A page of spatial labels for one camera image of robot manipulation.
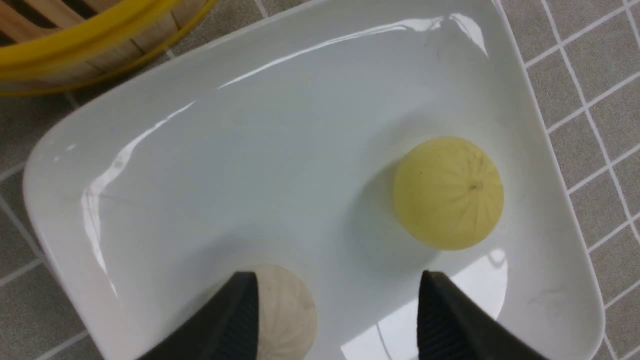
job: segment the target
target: white ceramic plate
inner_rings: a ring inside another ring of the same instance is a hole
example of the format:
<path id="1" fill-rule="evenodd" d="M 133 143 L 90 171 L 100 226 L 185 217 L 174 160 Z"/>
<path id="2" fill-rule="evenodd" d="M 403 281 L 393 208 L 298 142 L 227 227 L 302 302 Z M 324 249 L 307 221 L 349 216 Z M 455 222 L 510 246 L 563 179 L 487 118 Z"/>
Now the white ceramic plate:
<path id="1" fill-rule="evenodd" d="M 589 358 L 602 301 L 523 64 L 493 2 L 316 1 L 140 76 L 33 151 L 34 227 L 107 360 L 144 353 L 247 265 L 316 300 L 308 360 L 410 360 L 423 269 L 553 360 Z M 443 135 L 505 185 L 479 245 L 397 223 L 394 164 Z"/>

